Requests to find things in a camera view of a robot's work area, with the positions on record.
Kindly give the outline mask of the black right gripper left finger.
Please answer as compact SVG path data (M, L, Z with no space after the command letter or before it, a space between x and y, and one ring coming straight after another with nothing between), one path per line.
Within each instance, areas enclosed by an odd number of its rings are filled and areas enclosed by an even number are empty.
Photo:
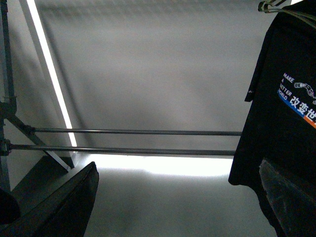
M2 237L82 237L94 207L99 182L95 162L4 228Z

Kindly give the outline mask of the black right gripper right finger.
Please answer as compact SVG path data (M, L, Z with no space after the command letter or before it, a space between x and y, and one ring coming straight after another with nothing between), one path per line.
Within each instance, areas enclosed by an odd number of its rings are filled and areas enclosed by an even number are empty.
M259 168L268 202L287 237L316 235L316 186L262 160Z

